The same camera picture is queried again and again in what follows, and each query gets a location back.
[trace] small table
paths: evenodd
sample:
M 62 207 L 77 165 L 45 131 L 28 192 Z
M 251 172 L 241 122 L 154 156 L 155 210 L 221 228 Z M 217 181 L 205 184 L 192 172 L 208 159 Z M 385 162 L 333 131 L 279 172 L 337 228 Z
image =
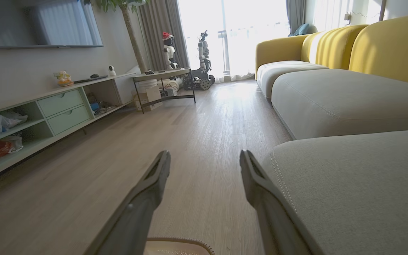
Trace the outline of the small table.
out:
M 137 82 L 152 80 L 152 79 L 157 79 L 157 80 L 160 79 L 161 86 L 163 87 L 163 95 L 165 95 L 165 86 L 163 85 L 163 79 L 168 79 L 169 77 L 179 76 L 182 74 L 189 74 L 189 78 L 193 79 L 193 76 L 191 74 L 191 68 L 165 70 L 165 71 L 154 72 L 154 74 L 147 74 L 147 75 L 141 74 L 141 75 L 133 76 L 133 82 L 135 83 L 136 95 L 138 96 L 138 100 L 140 101 L 140 104 L 141 104 L 141 98 L 140 98 L 140 95 L 138 94 L 138 87 L 136 86 Z M 193 98 L 194 103 L 196 103 L 196 97 L 194 96 L 194 86 L 191 86 L 191 87 L 193 89 L 193 95 L 172 96 L 172 97 L 165 96 L 165 97 L 160 98 L 159 100 L 143 103 L 141 105 L 141 111 L 144 113 L 144 107 L 146 106 L 153 105 L 155 103 L 160 103 L 166 100 L 174 100 L 177 98 Z

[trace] gray sofa cushion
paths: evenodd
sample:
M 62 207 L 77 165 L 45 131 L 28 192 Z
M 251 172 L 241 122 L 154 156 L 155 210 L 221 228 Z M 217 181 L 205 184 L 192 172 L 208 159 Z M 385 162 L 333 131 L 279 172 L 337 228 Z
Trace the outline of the gray sofa cushion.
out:
M 259 85 L 259 87 L 261 88 L 264 96 L 270 98 L 272 96 L 273 83 L 278 78 L 278 76 L 297 71 L 317 69 L 328 69 L 328 67 L 297 60 L 263 64 L 257 70 L 257 85 Z
M 408 254 L 408 131 L 286 142 L 262 167 L 325 254 Z
M 284 74 L 272 105 L 295 139 L 408 130 L 408 83 L 370 74 Z

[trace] drawer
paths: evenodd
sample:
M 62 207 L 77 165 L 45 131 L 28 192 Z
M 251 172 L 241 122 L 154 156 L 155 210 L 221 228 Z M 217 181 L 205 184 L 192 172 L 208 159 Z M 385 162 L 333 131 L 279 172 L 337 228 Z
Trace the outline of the drawer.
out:
M 44 112 L 45 117 L 51 116 L 56 113 L 60 113 L 74 106 L 81 105 L 83 98 L 81 97 L 80 91 L 78 89 L 65 92 L 62 94 L 54 95 L 52 97 L 47 97 L 39 100 L 40 108 Z
M 48 123 L 50 124 L 51 129 L 53 129 L 53 133 L 57 135 L 73 126 L 78 125 L 83 121 L 88 120 L 89 118 L 89 113 L 86 110 L 86 107 L 80 106 L 58 116 L 50 118 L 48 120 Z

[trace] white robot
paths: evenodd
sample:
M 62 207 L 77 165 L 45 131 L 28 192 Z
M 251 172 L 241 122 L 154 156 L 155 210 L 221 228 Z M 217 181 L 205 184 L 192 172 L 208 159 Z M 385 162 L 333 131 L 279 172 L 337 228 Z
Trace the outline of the white robot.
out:
M 173 47 L 174 36 L 167 32 L 163 32 L 163 57 L 165 58 L 167 69 L 176 69 L 178 64 L 175 60 L 175 49 Z
M 189 77 L 189 74 L 185 75 L 184 88 L 192 89 L 191 86 L 199 87 L 202 90 L 210 89 L 210 86 L 215 83 L 215 77 L 209 75 L 209 71 L 212 70 L 209 59 L 209 48 L 205 38 L 208 36 L 207 30 L 201 33 L 201 39 L 198 42 L 199 50 L 199 69 L 191 71 L 193 79 Z

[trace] green leaves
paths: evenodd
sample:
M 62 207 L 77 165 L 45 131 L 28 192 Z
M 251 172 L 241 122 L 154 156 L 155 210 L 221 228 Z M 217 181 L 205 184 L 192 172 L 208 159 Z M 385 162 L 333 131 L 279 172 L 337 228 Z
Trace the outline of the green leaves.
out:
M 97 3 L 97 6 L 101 8 L 104 12 L 108 12 L 111 8 L 113 11 L 116 11 L 118 6 L 130 6 L 130 3 L 142 3 L 143 0 L 94 0 Z M 85 5 L 92 4 L 92 0 L 83 0 Z M 131 5 L 131 12 L 138 12 L 138 9 L 135 5 Z

